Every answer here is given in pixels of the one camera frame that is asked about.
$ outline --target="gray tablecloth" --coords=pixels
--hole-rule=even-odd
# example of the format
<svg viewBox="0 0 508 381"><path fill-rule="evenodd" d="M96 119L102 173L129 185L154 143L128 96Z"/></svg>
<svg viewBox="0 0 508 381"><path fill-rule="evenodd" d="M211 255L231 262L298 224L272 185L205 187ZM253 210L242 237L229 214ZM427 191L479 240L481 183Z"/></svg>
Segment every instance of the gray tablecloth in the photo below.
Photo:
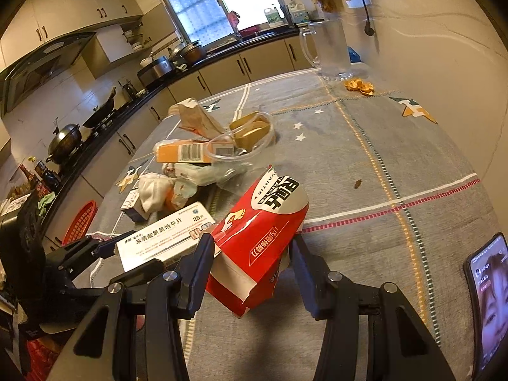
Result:
<svg viewBox="0 0 508 381"><path fill-rule="evenodd" d="M471 303L462 264L499 230L496 216L477 174L426 105L372 75L364 64L355 65L355 71L374 83L374 96L348 92L341 82L325 82L317 70L304 70L201 103L220 99L213 115L223 124L252 109L273 116L273 163L280 175L300 181L311 201L303 230L311 251L357 283L395 282L462 381L473 362ZM125 173L160 172L153 145L192 137L177 124L175 116L162 121ZM118 186L111 189L89 232L109 236L146 226L120 214L132 186L122 193ZM204 203L219 221L236 199L222 191ZM149 222L155 220L152 215ZM94 264L76 284L105 286L121 272L119 258L113 257ZM243 319L206 294L196 318L181 331L191 379L308 381L324 322L315 322L304 310L287 269L273 299ZM358 379L365 374L366 321L361 332Z"/></svg>

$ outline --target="red plastic basket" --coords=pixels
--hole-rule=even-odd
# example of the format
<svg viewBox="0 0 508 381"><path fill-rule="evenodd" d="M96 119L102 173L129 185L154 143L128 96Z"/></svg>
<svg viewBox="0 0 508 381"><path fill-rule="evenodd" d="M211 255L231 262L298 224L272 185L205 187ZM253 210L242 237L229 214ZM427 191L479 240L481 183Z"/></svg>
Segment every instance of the red plastic basket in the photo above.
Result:
<svg viewBox="0 0 508 381"><path fill-rule="evenodd" d="M90 224L92 223L96 213L96 201L90 201L85 204L85 206L83 206L79 211L78 216L76 216L72 224L70 224L69 229L67 229L65 238L62 241L62 246L67 245L71 242L75 242L85 236L86 231L90 227Z"/></svg>

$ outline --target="glass pitcher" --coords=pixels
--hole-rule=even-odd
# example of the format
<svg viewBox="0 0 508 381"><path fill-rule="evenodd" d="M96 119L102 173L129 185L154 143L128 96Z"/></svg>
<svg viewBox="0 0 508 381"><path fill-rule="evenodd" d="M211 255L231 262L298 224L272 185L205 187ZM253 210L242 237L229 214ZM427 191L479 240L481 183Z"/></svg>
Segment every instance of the glass pitcher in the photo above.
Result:
<svg viewBox="0 0 508 381"><path fill-rule="evenodd" d="M307 35L312 35L314 39L317 61L309 53ZM325 80L346 80L352 77L351 60L340 20L309 23L300 29L300 43L305 58L314 67L321 67Z"/></svg>

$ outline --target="open red cardboard box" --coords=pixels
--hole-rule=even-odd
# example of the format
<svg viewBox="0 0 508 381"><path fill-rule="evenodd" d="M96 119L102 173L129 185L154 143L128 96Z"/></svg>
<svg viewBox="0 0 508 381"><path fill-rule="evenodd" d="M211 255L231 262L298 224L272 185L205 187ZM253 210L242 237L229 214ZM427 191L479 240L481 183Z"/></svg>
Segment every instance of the open red cardboard box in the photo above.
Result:
<svg viewBox="0 0 508 381"><path fill-rule="evenodd" d="M281 257L303 224L305 189L270 168L215 227L206 289L239 318L273 295Z"/></svg>

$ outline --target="green dashed stripe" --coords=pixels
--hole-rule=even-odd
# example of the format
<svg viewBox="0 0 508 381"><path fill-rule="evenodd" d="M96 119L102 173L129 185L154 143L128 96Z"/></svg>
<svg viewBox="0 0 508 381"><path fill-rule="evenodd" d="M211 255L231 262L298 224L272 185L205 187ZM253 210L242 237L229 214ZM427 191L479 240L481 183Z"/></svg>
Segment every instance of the green dashed stripe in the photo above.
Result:
<svg viewBox="0 0 508 381"><path fill-rule="evenodd" d="M344 109L347 111L347 106L344 104L343 101L340 102L340 104L344 107ZM392 176L388 173L388 170L386 169L386 166L384 165L383 159L379 155L379 153L375 150L374 145L372 145L372 142L370 142L369 138L367 137L367 134L365 131L360 127L358 122L355 120L355 118L350 114L349 117L351 121L355 124L356 128L360 133L362 133L362 136L364 137L365 141L369 145L369 147L372 149L372 152L374 153L379 165L381 166L381 169L385 175L385 177L388 180L388 183L390 184L390 188L392 189L393 193L397 197L397 199L401 199L401 195L395 186L395 183L393 182ZM436 343L438 345L441 345L441 331L439 329L439 323L438 323L438 314L436 313L436 307L435 307L435 293L434 293L434 284L432 283L432 275L430 273L430 267L427 260L427 253L425 251L425 245L423 244L422 236L420 234L420 230L418 229L413 217L411 216L411 212L408 208L403 209L404 213L406 214L407 219L409 220L409 223L411 225L411 228L413 230L413 233L415 234L416 243L418 245L418 250L420 252L420 257L422 259L423 264L423 270L425 273L425 279L427 281L427 291L429 296L429 310L430 310L430 319L432 321L432 328L434 330L434 338L436 340Z"/></svg>

